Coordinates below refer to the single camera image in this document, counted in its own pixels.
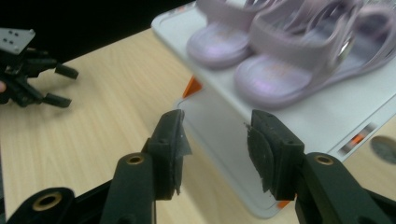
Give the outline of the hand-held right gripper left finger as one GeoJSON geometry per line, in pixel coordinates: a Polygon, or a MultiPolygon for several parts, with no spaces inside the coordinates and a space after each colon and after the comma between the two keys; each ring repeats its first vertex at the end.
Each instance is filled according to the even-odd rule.
{"type": "Polygon", "coordinates": [[[184,157],[191,154],[183,120],[181,109],[164,113],[144,146],[143,152],[153,159],[156,200],[171,200],[180,193],[184,157]]]}

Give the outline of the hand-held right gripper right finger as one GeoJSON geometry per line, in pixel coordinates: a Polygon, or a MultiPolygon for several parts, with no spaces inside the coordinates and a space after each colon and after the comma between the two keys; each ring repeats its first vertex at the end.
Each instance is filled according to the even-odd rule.
{"type": "Polygon", "coordinates": [[[304,143],[275,115],[254,109],[247,126],[247,150],[262,190],[277,201],[292,201],[294,168],[303,161],[304,143]]]}

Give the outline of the white shoe box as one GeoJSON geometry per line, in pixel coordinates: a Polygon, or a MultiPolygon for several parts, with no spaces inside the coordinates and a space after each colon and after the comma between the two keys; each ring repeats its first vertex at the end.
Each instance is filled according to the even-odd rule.
{"type": "MultiPolygon", "coordinates": [[[[152,22],[154,33],[203,86],[196,93],[187,93],[176,106],[185,113],[186,130],[247,210],[255,217],[273,217],[280,203],[263,191],[249,158],[247,126],[253,107],[236,93],[234,70],[208,70],[187,55],[188,39],[205,25],[205,16],[195,4],[163,13],[152,22]]],[[[327,153],[344,161],[396,115],[396,59],[274,114],[304,142],[306,152],[327,153]]]]}

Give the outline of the purple sandal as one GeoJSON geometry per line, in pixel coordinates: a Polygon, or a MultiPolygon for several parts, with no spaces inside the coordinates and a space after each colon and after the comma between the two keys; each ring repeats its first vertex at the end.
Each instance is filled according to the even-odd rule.
{"type": "Polygon", "coordinates": [[[284,0],[257,14],[249,29],[254,55],[234,85],[265,108],[291,105],[396,57],[396,9],[363,0],[284,0]]]}
{"type": "Polygon", "coordinates": [[[255,16],[271,7],[275,0],[245,0],[237,6],[229,0],[197,0],[206,16],[206,27],[188,40],[188,55],[209,68],[225,68],[243,61],[249,54],[248,30],[255,16]]]}

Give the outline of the dark round table grommet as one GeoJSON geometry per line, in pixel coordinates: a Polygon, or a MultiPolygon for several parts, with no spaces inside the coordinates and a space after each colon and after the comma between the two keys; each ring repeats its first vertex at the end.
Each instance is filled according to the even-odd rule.
{"type": "Polygon", "coordinates": [[[378,135],[371,139],[370,146],[379,159],[396,165],[396,140],[378,135]]]}

